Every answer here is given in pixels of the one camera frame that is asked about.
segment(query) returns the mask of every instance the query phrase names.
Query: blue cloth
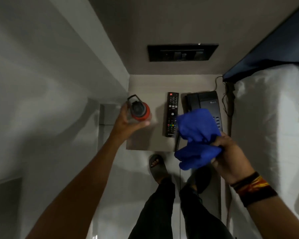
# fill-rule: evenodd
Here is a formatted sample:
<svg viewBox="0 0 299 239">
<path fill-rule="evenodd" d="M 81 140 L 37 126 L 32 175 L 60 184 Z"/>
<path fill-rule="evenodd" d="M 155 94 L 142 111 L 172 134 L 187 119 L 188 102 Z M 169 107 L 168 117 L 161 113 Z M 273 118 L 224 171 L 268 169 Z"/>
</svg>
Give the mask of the blue cloth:
<svg viewBox="0 0 299 239">
<path fill-rule="evenodd" d="M 187 140 L 187 146 L 176 151 L 182 170 L 197 169 L 210 163 L 222 152 L 220 147 L 211 146 L 220 131 L 208 109 L 195 109 L 177 117 L 180 136 Z"/>
</svg>

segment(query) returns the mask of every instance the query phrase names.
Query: bracelet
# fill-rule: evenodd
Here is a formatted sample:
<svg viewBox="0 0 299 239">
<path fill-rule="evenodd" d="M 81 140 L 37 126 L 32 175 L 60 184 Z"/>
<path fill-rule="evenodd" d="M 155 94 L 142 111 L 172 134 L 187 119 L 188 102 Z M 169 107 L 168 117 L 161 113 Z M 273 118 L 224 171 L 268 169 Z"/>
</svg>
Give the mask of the bracelet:
<svg viewBox="0 0 299 239">
<path fill-rule="evenodd" d="M 257 201 L 278 195 L 257 172 L 234 183 L 231 187 L 237 192 L 245 207 Z"/>
</svg>

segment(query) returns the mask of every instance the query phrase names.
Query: bed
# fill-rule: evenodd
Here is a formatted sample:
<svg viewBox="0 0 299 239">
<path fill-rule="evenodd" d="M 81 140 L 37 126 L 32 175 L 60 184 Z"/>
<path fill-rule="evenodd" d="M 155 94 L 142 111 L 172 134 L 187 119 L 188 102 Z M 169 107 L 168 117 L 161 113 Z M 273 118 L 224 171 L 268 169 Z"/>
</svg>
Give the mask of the bed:
<svg viewBox="0 0 299 239">
<path fill-rule="evenodd" d="M 232 138 L 299 218 L 299 66 L 258 71 L 235 84 Z M 235 191 L 228 227 L 234 237 L 261 238 Z"/>
</svg>

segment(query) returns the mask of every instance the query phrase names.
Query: leg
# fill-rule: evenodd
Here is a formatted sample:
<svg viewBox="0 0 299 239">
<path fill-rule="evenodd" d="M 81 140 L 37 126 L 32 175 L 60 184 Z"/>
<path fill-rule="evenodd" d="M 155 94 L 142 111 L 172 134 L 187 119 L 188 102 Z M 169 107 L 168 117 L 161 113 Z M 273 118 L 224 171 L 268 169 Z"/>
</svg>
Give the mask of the leg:
<svg viewBox="0 0 299 239">
<path fill-rule="evenodd" d="M 208 210 L 203 206 L 201 198 L 198 196 L 197 189 L 199 192 L 202 192 L 202 190 L 208 186 L 209 181 L 207 184 L 205 183 L 201 186 L 199 186 L 199 181 L 196 181 L 197 186 L 187 184 L 179 193 L 181 200 L 180 207 L 185 219 L 187 238 L 233 239 L 226 226 L 218 218 L 208 212 Z"/>
<path fill-rule="evenodd" d="M 171 215 L 175 199 L 175 185 L 172 183 L 167 171 L 164 174 L 160 173 L 160 177 L 155 178 L 155 180 L 159 183 L 159 186 L 145 203 L 136 225 L 128 237 L 129 239 L 173 238 Z"/>
</svg>

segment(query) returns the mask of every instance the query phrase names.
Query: slipper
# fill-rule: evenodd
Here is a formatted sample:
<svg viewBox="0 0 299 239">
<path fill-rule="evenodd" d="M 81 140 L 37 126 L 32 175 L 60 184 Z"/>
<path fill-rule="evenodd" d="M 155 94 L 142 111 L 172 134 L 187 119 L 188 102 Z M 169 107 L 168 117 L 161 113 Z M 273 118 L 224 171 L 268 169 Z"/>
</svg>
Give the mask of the slipper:
<svg viewBox="0 0 299 239">
<path fill-rule="evenodd" d="M 152 167 L 152 163 L 158 159 L 158 164 Z M 164 159 L 159 154 L 153 154 L 149 159 L 149 170 L 155 180 L 160 179 L 162 177 L 166 177 L 168 174 Z"/>
<path fill-rule="evenodd" d="M 187 180 L 187 184 L 196 185 L 197 193 L 201 194 L 208 187 L 210 181 L 211 170 L 208 166 L 203 166 L 193 171 L 192 175 Z"/>
</svg>

